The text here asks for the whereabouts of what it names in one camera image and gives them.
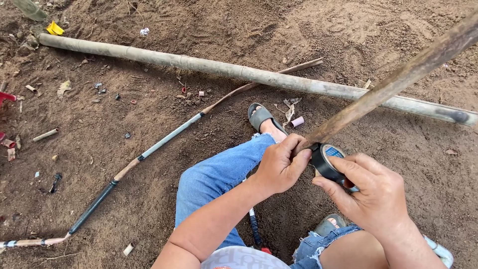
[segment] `dirt ground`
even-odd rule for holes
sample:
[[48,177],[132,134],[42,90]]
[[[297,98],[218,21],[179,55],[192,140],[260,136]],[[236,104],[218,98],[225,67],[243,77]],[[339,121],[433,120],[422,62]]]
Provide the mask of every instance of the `dirt ground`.
[[[474,0],[52,0],[40,4],[49,19],[70,23],[64,36],[211,60],[280,70],[318,57],[320,66],[295,73],[363,86],[390,74],[460,21]],[[25,96],[0,108],[0,131],[22,147],[8,162],[0,148],[0,240],[61,237],[97,194],[132,159],[204,107],[244,81],[183,71],[190,92],[211,90],[208,100],[188,106],[177,99],[181,85],[173,68],[40,46],[27,56],[8,34],[44,28],[25,18],[10,1],[0,10],[0,80],[6,92]],[[478,47],[475,45],[405,90],[402,95],[477,110]],[[67,79],[63,101],[56,90]],[[102,82],[107,93],[92,85]],[[25,89],[36,87],[42,96]],[[114,99],[121,95],[119,101]],[[250,139],[250,103],[266,105],[279,121],[286,98],[303,97],[296,116],[305,124],[289,132],[305,135],[349,102],[260,86],[217,107],[140,163],[68,242],[50,247],[11,248],[0,268],[149,268],[174,226],[181,173],[198,161]],[[91,100],[100,98],[100,103]],[[137,100],[133,105],[130,100]],[[52,137],[32,139],[59,128]],[[132,137],[125,139],[126,132]],[[365,152],[403,175],[408,209],[421,231],[455,256],[455,268],[478,268],[478,128],[378,108],[331,141],[347,153]],[[452,149],[457,154],[449,155]],[[56,162],[52,156],[58,155]],[[47,193],[55,173],[63,179]],[[274,255],[291,263],[299,238],[337,208],[312,186],[308,168],[289,191],[256,206],[260,231]],[[252,244],[247,218],[238,224]],[[122,250],[136,244],[127,257]],[[45,261],[61,255],[75,254]]]

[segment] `gray sandal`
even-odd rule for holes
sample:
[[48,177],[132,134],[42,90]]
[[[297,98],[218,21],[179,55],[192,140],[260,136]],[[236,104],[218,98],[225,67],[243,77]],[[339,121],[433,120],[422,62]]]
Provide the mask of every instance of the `gray sandal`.
[[[254,114],[252,114],[252,112],[256,110],[258,106],[261,106],[261,108],[257,110],[256,112],[254,112]],[[252,103],[250,105],[249,110],[247,112],[247,116],[249,117],[249,122],[250,124],[252,124],[252,127],[254,127],[254,129],[256,129],[259,133],[261,132],[259,127],[261,126],[262,122],[264,122],[267,119],[271,119],[272,123],[274,124],[275,127],[277,127],[277,129],[279,129],[284,134],[289,135],[284,130],[284,128],[282,128],[282,126],[277,122],[277,120],[274,119],[274,117],[269,112],[269,110],[267,110],[263,105],[259,103]]]
[[319,225],[317,225],[317,228],[315,228],[314,232],[316,232],[320,236],[327,236],[333,230],[337,230],[337,227],[335,227],[335,225],[333,225],[330,221],[328,221],[328,219],[330,218],[335,219],[335,221],[337,222],[337,226],[339,228],[343,228],[347,226],[345,224],[344,219],[342,219],[342,217],[340,217],[337,214],[330,214],[329,216],[325,217],[319,223]]

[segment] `denim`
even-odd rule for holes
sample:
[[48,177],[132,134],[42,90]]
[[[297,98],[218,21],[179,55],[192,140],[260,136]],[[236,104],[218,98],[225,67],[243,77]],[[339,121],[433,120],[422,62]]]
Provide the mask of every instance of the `denim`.
[[[275,144],[269,133],[255,134],[250,141],[223,151],[188,168],[179,180],[176,196],[177,227],[192,212],[238,185],[262,159],[266,148]],[[337,238],[359,230],[356,225],[339,228],[325,237],[314,232],[301,239],[294,252],[293,269],[321,269],[318,256]],[[218,247],[246,246],[236,228]]]

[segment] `yellow plastic piece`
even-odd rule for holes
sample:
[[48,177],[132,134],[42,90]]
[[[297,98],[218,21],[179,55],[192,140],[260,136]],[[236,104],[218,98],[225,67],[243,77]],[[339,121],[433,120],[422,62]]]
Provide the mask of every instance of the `yellow plastic piece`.
[[46,30],[52,35],[62,35],[64,32],[64,30],[61,29],[61,27],[58,26],[55,21],[52,21]]

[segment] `tape label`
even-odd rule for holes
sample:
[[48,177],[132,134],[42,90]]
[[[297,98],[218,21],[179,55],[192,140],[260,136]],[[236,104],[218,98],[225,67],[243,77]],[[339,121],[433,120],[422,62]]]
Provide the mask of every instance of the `tape label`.
[[334,147],[330,145],[326,146],[325,153],[327,156],[335,156],[339,158],[344,158],[344,155],[342,153],[340,153],[337,149],[335,149]]

